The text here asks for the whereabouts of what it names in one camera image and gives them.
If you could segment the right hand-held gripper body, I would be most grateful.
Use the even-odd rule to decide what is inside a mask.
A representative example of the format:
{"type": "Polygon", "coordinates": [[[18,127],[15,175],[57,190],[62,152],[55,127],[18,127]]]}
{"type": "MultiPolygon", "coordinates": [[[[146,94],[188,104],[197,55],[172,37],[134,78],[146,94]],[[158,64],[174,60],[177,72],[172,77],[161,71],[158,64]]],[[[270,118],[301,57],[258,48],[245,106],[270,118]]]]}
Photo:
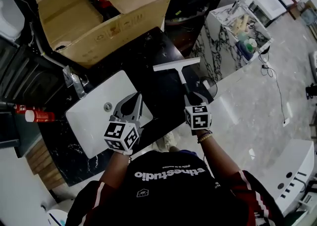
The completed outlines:
{"type": "Polygon", "coordinates": [[[195,135],[197,130],[210,128],[211,113],[206,105],[186,106],[184,112],[186,123],[191,128],[192,135],[195,135]]]}

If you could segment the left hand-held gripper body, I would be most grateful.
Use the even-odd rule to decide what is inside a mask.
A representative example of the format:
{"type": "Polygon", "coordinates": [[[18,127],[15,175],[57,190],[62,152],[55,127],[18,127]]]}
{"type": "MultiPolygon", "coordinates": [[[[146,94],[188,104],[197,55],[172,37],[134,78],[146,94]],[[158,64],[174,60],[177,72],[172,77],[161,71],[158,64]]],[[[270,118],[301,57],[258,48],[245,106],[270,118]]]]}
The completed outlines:
{"type": "Polygon", "coordinates": [[[133,146],[139,143],[143,129],[140,127],[140,117],[133,115],[132,119],[118,118],[111,115],[106,126],[104,140],[108,148],[124,155],[131,155],[133,146]]]}

